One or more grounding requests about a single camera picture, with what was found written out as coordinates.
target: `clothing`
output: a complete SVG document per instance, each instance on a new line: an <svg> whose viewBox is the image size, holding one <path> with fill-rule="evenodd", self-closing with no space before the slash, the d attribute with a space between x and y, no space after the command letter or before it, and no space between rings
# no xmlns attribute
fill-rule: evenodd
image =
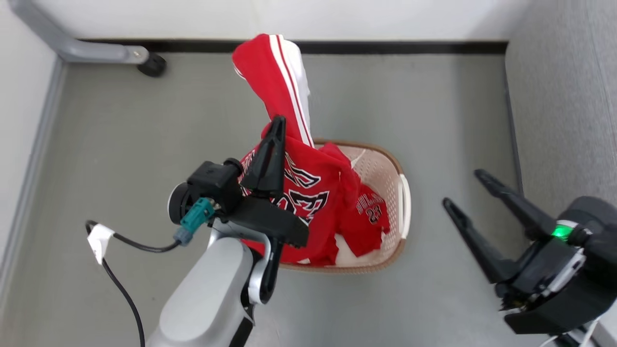
<svg viewBox="0 0 617 347"><path fill-rule="evenodd" d="M285 246L281 262L334 265L339 250L335 233L344 237L355 256L379 249L382 232L389 231L385 202L361 183L336 145L315 148L309 88L298 47L282 35L261 34L238 46L232 58L236 72L261 98L270 119L282 115L287 120L284 195L273 203L304 219L309 235L304 248ZM257 147L242 159L245 171L256 151ZM244 242L263 254L262 244Z"/></svg>

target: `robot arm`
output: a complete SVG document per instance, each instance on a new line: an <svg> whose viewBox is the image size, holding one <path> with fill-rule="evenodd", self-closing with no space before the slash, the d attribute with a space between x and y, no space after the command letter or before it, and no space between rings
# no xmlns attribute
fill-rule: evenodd
<svg viewBox="0 0 617 347"><path fill-rule="evenodd" d="M518 260L505 259L458 206L448 198L443 201L488 281L495 284L512 330L560 337L606 312L617 298L617 209L583 196L554 219L488 172L475 174L533 241Z"/></svg>
<svg viewBox="0 0 617 347"><path fill-rule="evenodd" d="M214 241L167 300L146 346L244 346L254 324L246 300L253 264L240 240Z"/></svg>
<svg viewBox="0 0 617 347"><path fill-rule="evenodd" d="M270 201L283 193L284 137L285 118L276 117L242 179L249 196L241 193L242 167L235 159L205 162L174 189L172 222L189 228L185 218L204 198L216 212L206 218L212 228L206 252L165 304L148 346L244 346L254 306L266 304L274 291L283 246L303 247L309 236L302 219ZM196 212L196 219L208 214ZM265 256L240 239L263 243Z"/></svg>

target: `laundry basket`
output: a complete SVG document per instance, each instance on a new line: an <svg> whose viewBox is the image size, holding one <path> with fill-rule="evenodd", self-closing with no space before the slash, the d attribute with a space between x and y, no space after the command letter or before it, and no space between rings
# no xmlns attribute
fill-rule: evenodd
<svg viewBox="0 0 617 347"><path fill-rule="evenodd" d="M371 144L321 139L315 140L315 146L319 148L326 142L336 144L349 158L362 183L371 187L386 201L390 232L384 235L381 249L362 257L350 257L342 262L337 259L336 265L326 267L300 264L281 264L281 267L331 274L364 274L384 269L392 264L405 248L411 223L411 195L403 170L396 158L383 148Z"/></svg>

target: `gray floor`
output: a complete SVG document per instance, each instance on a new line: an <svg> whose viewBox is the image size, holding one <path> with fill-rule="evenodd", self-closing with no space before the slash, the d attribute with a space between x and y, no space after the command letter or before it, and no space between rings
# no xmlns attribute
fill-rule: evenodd
<svg viewBox="0 0 617 347"><path fill-rule="evenodd" d="M118 65L72 65L10 293L3 346L137 346L128 305L86 242L96 219L163 245L170 190L202 161L239 157L267 116L228 54L169 54L165 78ZM475 182L516 184L500 56L306 56L314 137L374 143L399 158L412 189L407 248L371 275L282 270L257 309L260 346L535 346L514 335L441 208L450 196L505 253L520 226ZM207 232L168 254L120 243L108 262L146 333L202 254Z"/></svg>

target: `cable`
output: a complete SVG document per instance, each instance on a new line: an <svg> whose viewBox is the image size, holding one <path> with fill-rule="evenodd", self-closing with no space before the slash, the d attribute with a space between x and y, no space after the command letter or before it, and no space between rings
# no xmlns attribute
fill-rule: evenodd
<svg viewBox="0 0 617 347"><path fill-rule="evenodd" d="M589 329L587 329L587 333L585 334L585 337L582 339L582 342L579 345L579 347L587 346L587 342L589 342L589 340L591 339L591 334L594 333L595 326L598 325L598 321L600 320L600 317L601 316L598 316L593 322L591 322L591 324L589 325Z"/></svg>
<svg viewBox="0 0 617 347"><path fill-rule="evenodd" d="M137 243L131 239L128 239L118 233L114 234L114 238L126 243L127 245L133 246L135 248L141 249L142 251L146 251L146 252L152 252L152 253L164 253L167 251L171 251L172 249L178 247L180 245L180 241L175 241L174 243L170 244L169 246L166 247L150 247L150 246L146 246L146 245L142 245L141 243Z"/></svg>
<svg viewBox="0 0 617 347"><path fill-rule="evenodd" d="M88 235L90 235L90 233L92 232L92 228L97 224L98 223L93 220L89 220L86 222L86 232L88 232ZM158 248L158 247L150 247L150 246L142 245L141 243L137 243L133 240L130 240L118 233L114 233L114 237L130 246L141 249L142 251L152 252L152 253L164 253L167 251L171 251L172 249L180 245L180 241L176 240L174 243L172 243L169 246ZM116 287L118 287L118 289L120 290L120 292L122 293L126 301L128 302L128 305L131 306L131 311L133 311L133 315L135 316L135 322L137 323L137 330L139 332L139 346L146 347L146 337L144 335L144 325L141 323L141 317L139 316L139 311L137 311L137 306L135 306L133 299L131 299L131 296L128 294L126 289L124 289L124 286L122 286L120 281L118 281L118 278L114 275L114 273L112 272L112 269L109 268L109 265L107 265L107 261L105 259L103 259L102 265L103 265L103 269L105 269L105 271L109 275L109 278L112 279Z"/></svg>
<svg viewBox="0 0 617 347"><path fill-rule="evenodd" d="M131 311L133 311L133 315L135 316L135 321L137 322L137 330L139 332L139 346L146 347L146 337L144 335L144 326L141 323L141 317L139 316L139 311L137 311L137 306L135 306L135 303L133 302L133 299L131 299L131 296L128 294L126 289L124 289L120 281L118 281L118 279L112 272L112 269L109 268L109 265L107 265L107 261L105 261L105 259L103 259L103 269L105 269L105 271L109 275L109 278L111 278L112 281L114 281L114 284L118 287L118 289L120 290L120 292L122 293L126 301L128 302L128 305L131 306Z"/></svg>
<svg viewBox="0 0 617 347"><path fill-rule="evenodd" d="M538 346L538 347L544 347L544 346L548 345L549 343L551 343L554 339L556 339L558 337L559 337L559 335L551 336L546 341L542 342L542 344L540 346Z"/></svg>

